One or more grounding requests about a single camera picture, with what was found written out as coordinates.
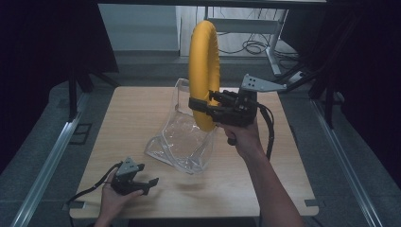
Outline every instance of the forearm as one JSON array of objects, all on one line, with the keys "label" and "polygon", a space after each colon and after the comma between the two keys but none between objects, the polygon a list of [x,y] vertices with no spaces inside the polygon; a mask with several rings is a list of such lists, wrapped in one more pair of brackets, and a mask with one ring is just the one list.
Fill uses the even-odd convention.
[{"label": "forearm", "polygon": [[106,215],[100,215],[96,222],[94,227],[110,227],[112,224],[113,218],[108,217]]},{"label": "forearm", "polygon": [[244,160],[267,226],[304,226],[298,210],[280,183],[268,158],[259,153]]}]

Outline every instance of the transparent plastic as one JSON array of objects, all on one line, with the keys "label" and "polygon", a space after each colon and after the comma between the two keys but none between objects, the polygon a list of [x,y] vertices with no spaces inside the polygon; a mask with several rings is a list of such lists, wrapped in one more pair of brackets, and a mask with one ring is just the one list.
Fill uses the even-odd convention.
[{"label": "transparent plastic", "polygon": [[171,100],[169,118],[163,129],[152,137],[145,153],[189,174],[202,173],[213,152],[216,128],[200,130],[188,107],[189,81],[178,79]]}]

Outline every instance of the hand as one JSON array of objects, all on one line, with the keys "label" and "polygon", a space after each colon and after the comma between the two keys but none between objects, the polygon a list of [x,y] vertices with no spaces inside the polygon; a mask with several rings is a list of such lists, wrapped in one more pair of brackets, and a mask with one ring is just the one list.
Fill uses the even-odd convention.
[{"label": "hand", "polygon": [[113,170],[102,188],[100,214],[95,223],[95,227],[110,226],[113,219],[123,210],[124,206],[131,200],[141,196],[144,191],[138,190],[122,196],[114,191],[110,183],[113,180],[115,172]]},{"label": "hand", "polygon": [[236,150],[243,159],[257,157],[260,154],[264,155],[256,118],[251,125],[245,128],[220,123],[217,123],[217,126],[224,129],[228,138],[236,139]]}]

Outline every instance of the tabletop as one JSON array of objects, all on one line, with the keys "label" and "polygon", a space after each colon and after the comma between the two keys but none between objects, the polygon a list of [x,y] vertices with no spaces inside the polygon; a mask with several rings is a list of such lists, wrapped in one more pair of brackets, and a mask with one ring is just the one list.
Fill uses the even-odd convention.
[{"label": "tabletop", "polygon": [[[209,166],[201,174],[189,175],[144,153],[147,142],[168,118],[172,87],[118,87],[98,133],[78,192],[92,187],[115,163],[131,157],[145,164],[135,180],[159,178],[147,196],[134,200],[121,218],[217,218],[257,217],[259,206],[251,178],[235,147],[227,144],[222,129],[215,135]],[[284,188],[303,216],[314,216],[318,206],[295,145],[280,99],[276,93],[258,94],[258,101],[274,114],[275,141],[271,163]],[[267,145],[268,127],[258,116],[260,136]],[[83,208],[71,209],[73,218],[96,218],[101,189],[78,198]]]}]

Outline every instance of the left hand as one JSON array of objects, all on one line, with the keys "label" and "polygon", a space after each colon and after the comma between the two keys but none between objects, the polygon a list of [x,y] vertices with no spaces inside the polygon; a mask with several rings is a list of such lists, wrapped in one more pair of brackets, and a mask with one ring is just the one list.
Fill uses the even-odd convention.
[{"label": "left hand", "polygon": [[110,226],[113,219],[123,210],[124,206],[131,200],[141,196],[144,191],[138,190],[122,196],[114,191],[111,182],[117,169],[113,170],[104,183],[101,195],[100,214],[95,223],[95,227]]}]

